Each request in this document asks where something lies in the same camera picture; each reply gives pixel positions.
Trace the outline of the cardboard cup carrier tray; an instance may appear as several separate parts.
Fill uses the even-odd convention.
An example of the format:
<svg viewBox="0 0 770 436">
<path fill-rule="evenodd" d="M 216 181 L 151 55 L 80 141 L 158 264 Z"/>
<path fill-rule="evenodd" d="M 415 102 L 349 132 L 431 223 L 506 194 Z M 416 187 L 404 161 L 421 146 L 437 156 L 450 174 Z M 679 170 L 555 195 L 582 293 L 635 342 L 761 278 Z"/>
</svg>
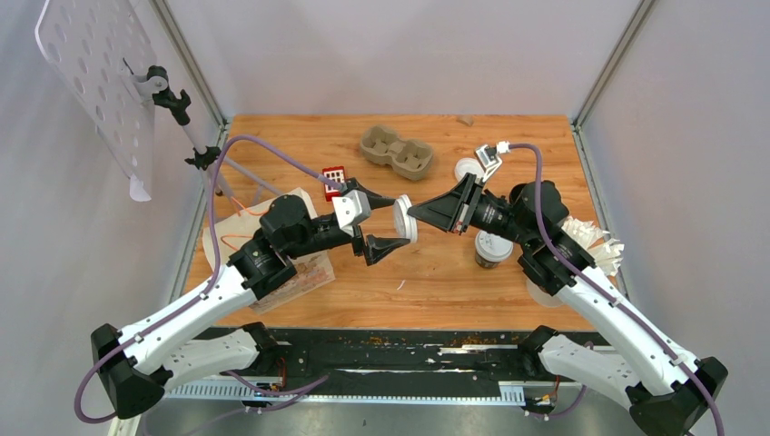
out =
<svg viewBox="0 0 770 436">
<path fill-rule="evenodd" d="M 382 124 L 370 127 L 362 135 L 359 148 L 362 156 L 377 165 L 387 165 L 408 180 L 420 181 L 427 177 L 433 163 L 433 148 L 418 139 L 404 139 Z"/>
</svg>

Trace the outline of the stack of white lids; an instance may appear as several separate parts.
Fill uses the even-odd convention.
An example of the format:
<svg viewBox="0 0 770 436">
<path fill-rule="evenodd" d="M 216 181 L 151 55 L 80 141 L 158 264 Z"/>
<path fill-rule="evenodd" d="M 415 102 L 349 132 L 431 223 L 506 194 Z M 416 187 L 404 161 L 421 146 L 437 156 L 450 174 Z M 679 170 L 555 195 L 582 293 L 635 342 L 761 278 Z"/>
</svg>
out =
<svg viewBox="0 0 770 436">
<path fill-rule="evenodd" d="M 480 182 L 485 174 L 484 168 L 475 158 L 461 158 L 454 167 L 454 175 L 457 182 L 461 182 L 467 174 L 471 174 Z"/>
</svg>

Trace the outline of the perforated white panel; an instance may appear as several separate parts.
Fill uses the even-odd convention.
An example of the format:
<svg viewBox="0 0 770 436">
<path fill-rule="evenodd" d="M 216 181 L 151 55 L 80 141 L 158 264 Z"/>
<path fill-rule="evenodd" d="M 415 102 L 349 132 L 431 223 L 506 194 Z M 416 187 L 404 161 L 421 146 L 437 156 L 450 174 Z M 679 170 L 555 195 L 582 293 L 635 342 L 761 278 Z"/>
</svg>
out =
<svg viewBox="0 0 770 436">
<path fill-rule="evenodd" d="M 155 109 L 146 77 L 157 57 L 128 1 L 47 1 L 35 26 L 46 61 L 94 120 L 136 202 L 153 197 Z"/>
</svg>

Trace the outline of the white paper bakery bag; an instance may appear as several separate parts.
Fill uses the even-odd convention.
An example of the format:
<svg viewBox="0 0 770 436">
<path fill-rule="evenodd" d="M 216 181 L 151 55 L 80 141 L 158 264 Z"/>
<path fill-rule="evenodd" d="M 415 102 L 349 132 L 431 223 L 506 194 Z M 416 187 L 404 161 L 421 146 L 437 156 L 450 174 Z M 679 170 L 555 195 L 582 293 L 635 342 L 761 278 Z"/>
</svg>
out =
<svg viewBox="0 0 770 436">
<path fill-rule="evenodd" d="M 202 231 L 202 248 L 207 262 L 214 266 L 215 247 L 220 249 L 222 263 L 235 268 L 240 276 L 236 287 L 256 297 L 250 309 L 258 314 L 270 312 L 336 279 L 327 251 L 289 258 L 277 253 L 260 233 L 260 219 L 267 214 L 273 220 L 285 211 L 288 203 L 279 196 L 280 204 L 272 207 L 265 201 L 246 208 L 215 224 L 217 242 L 209 229 Z"/>
</svg>

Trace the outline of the white straw holder cup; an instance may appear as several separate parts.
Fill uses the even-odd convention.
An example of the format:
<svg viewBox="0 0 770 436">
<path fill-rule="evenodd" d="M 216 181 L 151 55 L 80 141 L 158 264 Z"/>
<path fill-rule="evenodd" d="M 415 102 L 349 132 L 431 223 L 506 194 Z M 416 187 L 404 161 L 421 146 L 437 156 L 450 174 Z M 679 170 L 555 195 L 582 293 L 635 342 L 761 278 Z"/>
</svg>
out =
<svg viewBox="0 0 770 436">
<path fill-rule="evenodd" d="M 558 297 L 548 294 L 530 279 L 526 279 L 526 289 L 530 297 L 541 306 L 556 308 L 564 304 Z"/>
</svg>

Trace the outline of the tripod stand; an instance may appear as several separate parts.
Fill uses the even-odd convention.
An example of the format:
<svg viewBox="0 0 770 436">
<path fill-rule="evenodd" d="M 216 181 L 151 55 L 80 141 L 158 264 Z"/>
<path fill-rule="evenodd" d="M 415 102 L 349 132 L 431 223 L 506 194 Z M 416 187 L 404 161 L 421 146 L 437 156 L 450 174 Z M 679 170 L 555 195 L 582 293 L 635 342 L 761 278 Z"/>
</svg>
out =
<svg viewBox="0 0 770 436">
<path fill-rule="evenodd" d="M 125 59 L 123 67 L 128 72 L 127 79 L 130 82 L 127 88 L 138 93 L 141 103 L 168 110 L 174 121 L 182 127 L 193 147 L 193 157 L 185 158 L 184 161 L 198 171 L 204 185 L 213 186 L 216 196 L 226 197 L 235 206 L 237 214 L 244 211 L 246 206 L 236 198 L 225 177 L 214 174 L 213 165 L 220 157 L 221 148 L 205 141 L 191 128 L 191 117 L 187 113 L 192 102 L 190 96 L 183 89 L 176 94 L 169 86 L 166 69 L 159 65 L 150 65 L 144 74 L 135 74 Z"/>
</svg>

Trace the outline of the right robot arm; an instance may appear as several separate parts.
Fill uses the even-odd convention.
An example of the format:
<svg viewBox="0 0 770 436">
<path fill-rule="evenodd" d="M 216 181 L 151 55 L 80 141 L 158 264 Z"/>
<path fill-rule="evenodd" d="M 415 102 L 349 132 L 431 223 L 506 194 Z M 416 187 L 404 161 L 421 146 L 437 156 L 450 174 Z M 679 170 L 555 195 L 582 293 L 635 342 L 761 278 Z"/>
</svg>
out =
<svg viewBox="0 0 770 436">
<path fill-rule="evenodd" d="M 449 192 L 411 206 L 409 215 L 445 232 L 475 227 L 518 244 L 527 278 L 588 320 L 616 351 L 608 357 L 541 326 L 518 355 L 524 375 L 537 380 L 550 372 L 579 382 L 627 410 L 647 435 L 686 435 L 706 413 L 724 432 L 716 396 L 726 367 L 678 345 L 617 290 L 564 230 L 568 208 L 552 182 L 522 183 L 497 197 L 467 175 Z"/>
</svg>

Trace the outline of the dark brown plastic cup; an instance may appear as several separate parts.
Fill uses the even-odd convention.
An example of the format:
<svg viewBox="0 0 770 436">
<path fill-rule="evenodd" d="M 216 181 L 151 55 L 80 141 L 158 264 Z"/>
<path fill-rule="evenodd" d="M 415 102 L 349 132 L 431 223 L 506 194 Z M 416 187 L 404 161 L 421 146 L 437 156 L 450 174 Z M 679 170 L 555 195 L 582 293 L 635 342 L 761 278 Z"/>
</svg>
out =
<svg viewBox="0 0 770 436">
<path fill-rule="evenodd" d="M 487 257 L 483 256 L 481 253 L 475 253 L 474 259 L 479 267 L 485 268 L 485 269 L 496 268 L 501 263 L 501 260 L 488 259 Z"/>
</svg>

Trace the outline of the white plastic cup lid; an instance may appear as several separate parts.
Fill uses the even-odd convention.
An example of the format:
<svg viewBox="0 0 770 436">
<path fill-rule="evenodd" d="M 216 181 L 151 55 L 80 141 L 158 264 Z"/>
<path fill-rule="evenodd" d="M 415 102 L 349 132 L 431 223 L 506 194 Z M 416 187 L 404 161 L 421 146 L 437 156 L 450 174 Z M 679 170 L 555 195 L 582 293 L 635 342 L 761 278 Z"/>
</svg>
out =
<svg viewBox="0 0 770 436">
<path fill-rule="evenodd" d="M 474 239 L 476 253 L 488 259 L 507 260 L 514 252 L 514 244 L 500 236 L 479 231 Z"/>
</svg>

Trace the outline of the wrapped white straws bundle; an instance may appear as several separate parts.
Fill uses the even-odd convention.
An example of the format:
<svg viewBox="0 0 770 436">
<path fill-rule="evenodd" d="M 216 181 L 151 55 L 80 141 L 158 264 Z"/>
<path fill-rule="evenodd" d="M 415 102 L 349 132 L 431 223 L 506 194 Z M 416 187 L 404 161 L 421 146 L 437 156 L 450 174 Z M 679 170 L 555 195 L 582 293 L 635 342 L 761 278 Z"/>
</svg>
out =
<svg viewBox="0 0 770 436">
<path fill-rule="evenodd" d="M 562 230 L 592 256 L 595 264 L 607 277 L 615 277 L 623 260 L 625 245 L 592 221 L 581 221 L 569 216 Z"/>
</svg>

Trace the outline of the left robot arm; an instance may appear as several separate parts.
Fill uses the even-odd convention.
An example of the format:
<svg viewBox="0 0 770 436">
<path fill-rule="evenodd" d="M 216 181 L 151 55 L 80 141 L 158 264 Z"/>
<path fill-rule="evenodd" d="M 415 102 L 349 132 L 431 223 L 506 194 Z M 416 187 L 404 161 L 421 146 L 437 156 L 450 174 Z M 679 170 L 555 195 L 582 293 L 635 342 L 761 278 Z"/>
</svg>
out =
<svg viewBox="0 0 770 436">
<path fill-rule="evenodd" d="M 416 240 L 406 195 L 380 196 L 349 179 L 332 206 L 332 213 L 313 217 L 299 195 L 274 198 L 253 236 L 228 260 L 213 252 L 212 275 L 205 282 L 138 322 L 96 328 L 89 374 L 98 376 L 114 417 L 141 415 L 175 388 L 218 372 L 271 373 L 279 353 L 258 322 L 218 340 L 197 337 L 224 316 L 277 292 L 297 275 L 295 260 L 349 245 L 373 265 Z"/>
</svg>

